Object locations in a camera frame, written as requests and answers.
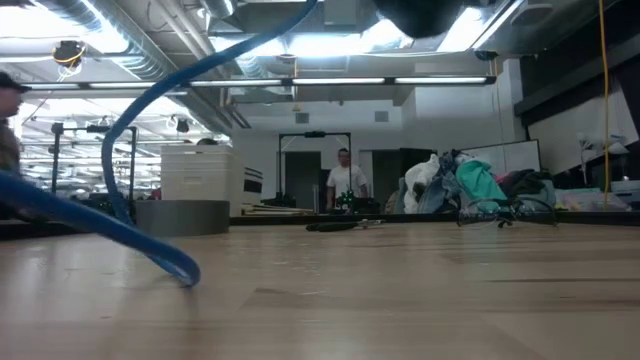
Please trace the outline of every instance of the white box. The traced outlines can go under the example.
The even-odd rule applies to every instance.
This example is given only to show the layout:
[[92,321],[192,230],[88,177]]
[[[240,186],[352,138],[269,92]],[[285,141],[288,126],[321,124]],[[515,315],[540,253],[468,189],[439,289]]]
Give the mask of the white box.
[[240,216],[244,166],[233,148],[164,146],[161,154],[163,200],[225,200],[230,216]]

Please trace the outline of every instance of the man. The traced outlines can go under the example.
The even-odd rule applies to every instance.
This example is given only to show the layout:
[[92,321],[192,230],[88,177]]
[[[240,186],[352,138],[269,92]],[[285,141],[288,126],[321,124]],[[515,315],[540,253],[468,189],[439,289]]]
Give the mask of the man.
[[31,90],[0,72],[0,170],[20,175],[20,146],[9,128],[8,118],[18,114],[22,94]]
[[340,197],[342,193],[346,193],[349,190],[349,166],[351,166],[353,195],[358,198],[369,197],[367,178],[360,170],[360,167],[351,165],[349,150],[343,148],[338,151],[338,162],[340,165],[331,170],[329,180],[327,180],[327,209],[333,209],[335,207],[335,198]]

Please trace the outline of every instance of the pile of clothes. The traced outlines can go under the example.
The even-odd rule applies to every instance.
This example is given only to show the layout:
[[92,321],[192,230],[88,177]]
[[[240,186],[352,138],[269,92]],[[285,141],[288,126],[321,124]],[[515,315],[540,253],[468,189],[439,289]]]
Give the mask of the pile of clothes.
[[409,169],[386,208],[394,214],[437,214],[459,211],[471,200],[517,196],[555,206],[550,174],[528,169],[497,176],[486,162],[452,150]]

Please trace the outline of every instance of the teal fabric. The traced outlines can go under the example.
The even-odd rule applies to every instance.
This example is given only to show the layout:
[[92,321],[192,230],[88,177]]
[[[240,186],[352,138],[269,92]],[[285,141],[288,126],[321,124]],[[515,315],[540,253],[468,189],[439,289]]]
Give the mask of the teal fabric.
[[466,162],[458,167],[456,179],[471,200],[507,199],[493,179],[489,168],[489,164],[477,160]]

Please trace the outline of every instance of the wooden table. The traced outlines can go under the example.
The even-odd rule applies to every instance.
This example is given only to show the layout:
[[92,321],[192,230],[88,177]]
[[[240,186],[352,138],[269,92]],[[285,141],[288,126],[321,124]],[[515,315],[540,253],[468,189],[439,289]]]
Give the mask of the wooden table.
[[97,236],[0,243],[0,359],[640,356],[640,230],[232,228],[180,288]]

